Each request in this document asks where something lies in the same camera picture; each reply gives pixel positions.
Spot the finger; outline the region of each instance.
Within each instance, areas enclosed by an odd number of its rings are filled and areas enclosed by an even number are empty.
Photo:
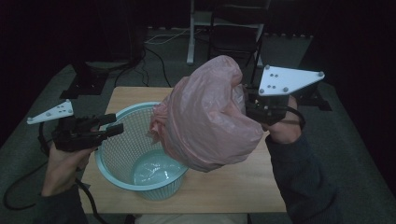
[[[93,151],[96,150],[96,147],[83,149],[75,152],[75,154],[68,158],[69,162],[73,166],[78,166],[79,163],[85,158],[88,157]]]

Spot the wrist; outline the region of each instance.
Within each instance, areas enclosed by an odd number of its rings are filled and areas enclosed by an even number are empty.
[[[59,178],[51,178],[46,176],[44,180],[44,186],[41,190],[41,196],[49,197],[63,193],[71,189],[74,185],[74,178],[69,178],[68,180],[62,180]]]
[[[278,144],[291,144],[300,138],[302,131],[299,125],[292,125],[292,127],[279,125],[270,131],[270,136],[273,142]]]

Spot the black cable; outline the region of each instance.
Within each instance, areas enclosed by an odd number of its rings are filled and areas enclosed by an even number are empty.
[[[132,67],[126,67],[124,68],[116,77],[116,80],[114,81],[114,88],[117,87],[117,81],[119,80],[119,78],[121,77],[121,75],[126,72],[127,70],[132,69]]]
[[[142,83],[146,85],[146,87],[149,86],[149,73],[146,71],[145,66],[146,66],[146,61],[143,59],[143,65],[142,65],[142,70],[144,73],[136,71],[138,74],[142,75]]]
[[[296,110],[296,109],[294,109],[294,108],[292,108],[292,107],[290,107],[288,105],[283,105],[283,106],[273,105],[273,106],[269,106],[268,109],[270,109],[270,110],[272,109],[272,110],[286,110],[286,111],[289,111],[289,112],[291,112],[291,113],[293,113],[293,114],[295,114],[295,115],[297,115],[299,117],[301,130],[305,126],[305,118],[304,118],[304,116],[298,110]]]
[[[25,205],[22,207],[14,207],[12,205],[9,204],[8,202],[8,194],[20,183],[22,182],[22,180],[24,180],[25,178],[29,177],[30,175],[34,174],[35,172],[39,171],[43,166],[45,166],[48,162],[44,162],[41,165],[39,165],[37,168],[35,168],[33,171],[31,171],[30,173],[24,175],[23,177],[17,179],[14,183],[12,183],[6,190],[6,192],[4,193],[3,196],[3,205],[5,208],[7,208],[8,210],[14,210],[14,211],[21,211],[21,210],[25,210],[28,208],[31,208],[33,206],[35,206],[35,203],[29,204],[29,205]]]
[[[44,123],[45,122],[41,122],[40,126],[38,127],[38,141],[40,142],[41,145],[41,151],[48,157],[50,155],[50,147],[48,145],[49,141],[46,141],[45,137],[44,137]]]
[[[85,185],[84,185],[79,179],[77,179],[77,178],[76,178],[76,183],[77,183],[77,185],[78,185],[82,190],[84,190],[85,194],[87,194],[88,199],[90,200],[90,203],[91,203],[91,207],[92,207],[92,211],[93,211],[93,216],[94,216],[100,223],[102,223],[102,224],[107,224],[107,222],[99,216],[98,211],[97,211],[97,209],[96,209],[95,200],[93,199],[93,197],[92,197],[90,191],[87,189],[87,187],[85,187]]]
[[[172,87],[171,84],[169,83],[168,77],[166,76],[166,73],[165,73],[165,64],[163,63],[163,58],[161,58],[160,55],[158,55],[156,52],[152,51],[151,49],[148,49],[146,47],[145,47],[145,49],[150,51],[151,53],[153,53],[155,56],[157,56],[161,60],[161,63],[163,64],[163,76],[165,77],[165,80],[166,80],[166,83],[168,84],[168,86]]]

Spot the black stand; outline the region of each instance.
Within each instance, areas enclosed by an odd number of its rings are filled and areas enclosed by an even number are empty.
[[[297,100],[298,105],[317,106],[322,111],[332,111],[329,102],[323,99],[318,90],[315,90],[310,97],[302,97]]]
[[[100,95],[105,86],[108,72],[90,68],[84,62],[72,63],[76,77],[67,91],[63,91],[61,99],[77,99],[80,95]]]

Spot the cable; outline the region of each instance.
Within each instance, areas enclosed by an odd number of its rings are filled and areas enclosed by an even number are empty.
[[[28,208],[31,208],[33,206],[35,206],[35,203],[29,204],[29,205],[25,205],[22,207],[14,207],[12,205],[9,204],[8,202],[8,194],[25,178],[29,177],[30,175],[34,174],[35,172],[39,171],[43,166],[45,166],[48,162],[45,161],[44,163],[42,163],[41,165],[39,165],[37,168],[35,168],[33,171],[31,171],[30,173],[24,175],[23,177],[17,179],[14,183],[12,183],[6,190],[6,192],[4,193],[3,196],[3,205],[5,208],[7,208],[8,210],[14,210],[14,211],[21,211],[21,210],[25,210]]]
[[[77,185],[78,185],[82,190],[84,190],[85,194],[87,194],[88,199],[90,200],[90,203],[91,203],[91,207],[92,207],[92,211],[93,211],[93,216],[94,216],[100,223],[102,223],[102,224],[107,224],[107,222],[105,222],[105,221],[100,217],[100,215],[98,214],[98,211],[97,211],[97,209],[96,209],[95,200],[93,199],[93,197],[92,197],[90,191],[87,189],[87,187],[85,187],[85,185],[84,185],[79,179],[77,179],[77,178],[76,178],[76,183],[77,183]]]
[[[117,81],[119,80],[119,78],[121,77],[122,73],[126,72],[127,70],[131,69],[131,67],[126,67],[125,69],[123,69],[116,77],[116,80],[114,80],[114,88],[117,87]]]
[[[286,111],[289,111],[289,112],[291,112],[291,113],[293,113],[293,114],[295,114],[295,115],[297,115],[299,117],[301,130],[305,126],[305,118],[304,118],[304,116],[298,110],[296,110],[296,109],[294,109],[294,108],[292,108],[292,107],[290,107],[288,105],[283,105],[283,106],[273,105],[273,106],[268,107],[268,109],[269,110],[272,109],[272,110],[286,110]]]
[[[148,49],[146,47],[145,47],[145,49],[150,51],[151,53],[153,53],[155,56],[157,56],[161,60],[161,63],[163,64],[163,76],[165,77],[165,80],[166,80],[166,83],[168,84],[168,86],[172,88],[171,84],[169,83],[168,77],[166,76],[166,73],[165,73],[165,64],[163,63],[163,58],[161,58],[160,55],[158,55],[156,52],[152,51],[151,49]]]
[[[138,71],[136,71],[136,73],[138,73],[138,74],[140,74],[141,76],[142,76],[142,83],[143,84],[145,84],[145,86],[146,87],[148,87],[149,86],[149,73],[148,73],[148,71],[146,71],[146,69],[145,69],[145,66],[146,66],[146,61],[145,60],[142,60],[143,61],[143,65],[142,65],[142,70],[145,72],[145,73],[142,73],[142,72],[138,72]]]
[[[45,122],[41,122],[40,126],[38,127],[38,141],[40,142],[41,145],[41,152],[43,152],[47,157],[50,155],[50,148],[48,145],[49,141],[46,141],[45,137],[44,137],[44,123]]]
[[[178,34],[178,35],[155,35],[155,36],[152,37],[151,39],[145,41],[145,44],[150,44],[150,45],[161,45],[161,44],[165,44],[165,43],[171,41],[172,39],[175,39],[176,37],[183,35],[184,33],[186,33],[186,32],[189,31],[189,30],[190,30],[190,29],[184,30],[183,32],[181,32],[181,33]],[[172,36],[172,37],[169,38],[169,39],[167,39],[167,40],[165,40],[165,41],[163,41],[163,42],[160,42],[160,43],[151,43],[151,42],[150,42],[151,40],[153,40],[153,39],[155,39],[155,38],[157,38],[157,37],[160,37],[160,36]]]

